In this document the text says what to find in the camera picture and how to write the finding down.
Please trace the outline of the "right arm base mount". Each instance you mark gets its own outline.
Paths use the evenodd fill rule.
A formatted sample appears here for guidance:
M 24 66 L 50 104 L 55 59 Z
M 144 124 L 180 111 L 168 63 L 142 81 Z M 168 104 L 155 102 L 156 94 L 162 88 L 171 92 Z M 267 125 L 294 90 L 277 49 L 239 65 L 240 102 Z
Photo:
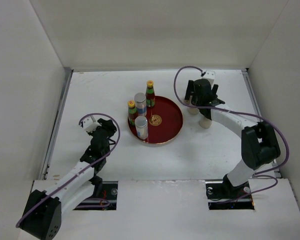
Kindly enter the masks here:
M 209 210 L 254 210 L 254 202 L 248 181 L 233 187 L 228 180 L 205 182 Z

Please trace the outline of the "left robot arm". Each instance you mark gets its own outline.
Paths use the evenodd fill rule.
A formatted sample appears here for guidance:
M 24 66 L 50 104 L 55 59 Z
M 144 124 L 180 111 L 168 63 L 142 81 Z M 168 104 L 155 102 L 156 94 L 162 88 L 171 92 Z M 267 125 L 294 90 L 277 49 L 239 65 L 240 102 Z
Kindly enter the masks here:
M 155 96 L 153 82 L 146 92 L 128 101 L 128 128 L 147 144 L 165 144 L 177 136 L 183 126 L 183 115 L 172 100 Z M 121 136 L 117 121 L 104 113 L 89 113 L 79 125 L 91 141 L 74 168 L 56 184 L 30 193 L 16 227 L 39 240 L 52 240 L 58 233 L 62 215 L 80 209 L 105 209 L 111 203 L 102 195 L 103 180 L 98 176 L 107 156 L 117 147 Z

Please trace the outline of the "white powder grinder jar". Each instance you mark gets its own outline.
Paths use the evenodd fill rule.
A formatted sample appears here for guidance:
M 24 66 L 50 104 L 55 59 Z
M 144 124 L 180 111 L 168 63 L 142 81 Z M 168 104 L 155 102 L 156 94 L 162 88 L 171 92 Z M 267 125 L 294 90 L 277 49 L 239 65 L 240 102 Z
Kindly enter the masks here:
M 190 107 L 188 107 L 187 110 L 191 115 L 197 115 L 200 111 L 198 108 L 196 108 L 192 105 Z

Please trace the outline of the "white bead jar blue label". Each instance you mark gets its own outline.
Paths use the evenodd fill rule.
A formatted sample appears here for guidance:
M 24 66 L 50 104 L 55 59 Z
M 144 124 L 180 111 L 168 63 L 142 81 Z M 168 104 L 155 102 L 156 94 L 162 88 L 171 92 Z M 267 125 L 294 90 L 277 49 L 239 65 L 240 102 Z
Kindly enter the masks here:
M 134 96 L 135 107 L 139 116 L 147 116 L 147 98 L 142 92 Z

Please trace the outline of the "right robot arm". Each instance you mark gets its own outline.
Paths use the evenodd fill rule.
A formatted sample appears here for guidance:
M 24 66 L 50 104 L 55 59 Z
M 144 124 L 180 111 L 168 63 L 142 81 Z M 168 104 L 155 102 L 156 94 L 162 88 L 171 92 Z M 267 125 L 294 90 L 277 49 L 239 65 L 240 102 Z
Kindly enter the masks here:
M 275 130 L 268 122 L 252 121 L 243 117 L 244 113 L 234 113 L 218 98 L 217 90 L 218 85 L 211 86 L 207 79 L 189 80 L 186 94 L 203 115 L 203 128 L 217 122 L 241 139 L 241 160 L 223 177 L 221 189 L 226 197 L 233 198 L 256 170 L 279 157 L 281 150 Z

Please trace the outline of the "red sauce bottle green label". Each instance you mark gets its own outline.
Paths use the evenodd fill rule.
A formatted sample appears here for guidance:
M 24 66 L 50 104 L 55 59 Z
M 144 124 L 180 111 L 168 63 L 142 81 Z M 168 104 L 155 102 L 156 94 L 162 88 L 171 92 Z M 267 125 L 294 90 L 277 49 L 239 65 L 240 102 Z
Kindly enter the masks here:
M 154 82 L 152 80 L 147 81 L 146 83 L 146 105 L 148 108 L 152 108 L 155 106 L 155 91 L 154 91 Z

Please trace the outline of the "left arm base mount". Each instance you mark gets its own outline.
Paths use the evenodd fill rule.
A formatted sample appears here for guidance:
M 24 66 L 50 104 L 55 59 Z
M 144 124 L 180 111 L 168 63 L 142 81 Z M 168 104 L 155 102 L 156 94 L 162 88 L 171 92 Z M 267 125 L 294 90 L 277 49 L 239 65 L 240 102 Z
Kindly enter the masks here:
M 104 181 L 102 187 L 95 188 L 92 196 L 82 201 L 76 211 L 115 211 L 117 209 L 119 184 L 117 181 Z

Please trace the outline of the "silver top spice jar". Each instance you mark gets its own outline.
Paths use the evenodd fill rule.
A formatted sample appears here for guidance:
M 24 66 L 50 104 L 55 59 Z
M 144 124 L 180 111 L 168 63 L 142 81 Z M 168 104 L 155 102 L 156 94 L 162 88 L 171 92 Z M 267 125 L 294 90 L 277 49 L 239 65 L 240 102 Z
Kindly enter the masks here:
M 202 116 L 202 118 L 199 120 L 199 125 L 204 129 L 209 129 L 212 125 L 212 120 Z

